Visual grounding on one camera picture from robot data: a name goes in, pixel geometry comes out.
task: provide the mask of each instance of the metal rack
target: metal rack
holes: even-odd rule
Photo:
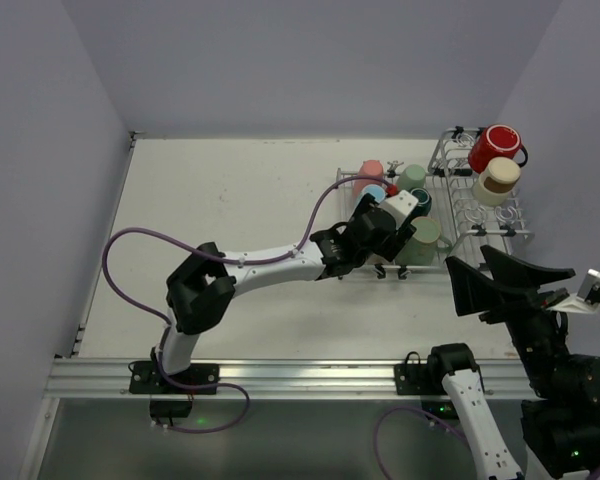
[[[449,253],[438,253],[430,266],[395,265],[380,257],[370,259],[360,271],[374,272],[385,278],[389,272],[397,272],[399,279],[410,273],[446,273],[444,260],[455,255],[468,264],[482,268],[484,259],[482,245],[491,245],[506,253],[513,253],[512,239],[529,241],[533,232],[527,228],[524,210],[514,189],[506,202],[499,207],[479,204],[471,193],[477,175],[468,165],[469,151],[482,133],[479,128],[456,127],[445,130],[431,156],[427,167],[425,188],[431,195],[433,206],[430,217],[440,223],[442,235],[453,244]],[[397,178],[395,169],[400,164],[391,162],[385,177],[389,181]],[[356,175],[357,172],[338,169],[336,179]],[[347,220],[353,213],[353,185],[339,188],[341,217]]]

